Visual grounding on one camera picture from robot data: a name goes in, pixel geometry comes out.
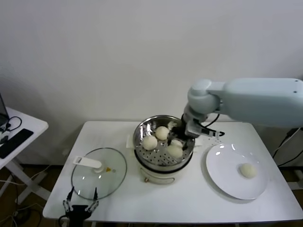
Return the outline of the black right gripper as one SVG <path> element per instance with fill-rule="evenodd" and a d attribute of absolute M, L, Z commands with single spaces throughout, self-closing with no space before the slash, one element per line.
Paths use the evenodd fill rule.
<path fill-rule="evenodd" d="M 182 150 L 185 151 L 187 150 L 193 140 L 190 140 L 189 137 L 185 134 L 186 132 L 186 122 L 184 120 L 184 115 L 181 116 L 180 123 L 173 126 L 171 129 L 171 133 L 168 135 L 168 146 L 171 144 L 171 141 L 175 138 L 181 139 L 181 140 L 186 140 L 184 145 L 182 146 Z"/>

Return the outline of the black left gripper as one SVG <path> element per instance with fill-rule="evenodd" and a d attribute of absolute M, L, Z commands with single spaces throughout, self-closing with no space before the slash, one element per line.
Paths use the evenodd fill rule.
<path fill-rule="evenodd" d="M 94 211 L 99 205 L 97 187 L 94 190 L 93 203 L 88 205 L 72 205 L 71 198 L 74 187 L 71 188 L 66 199 L 62 202 L 65 215 L 69 219 L 69 227 L 83 227 L 84 221 L 91 216 L 91 211 Z"/>

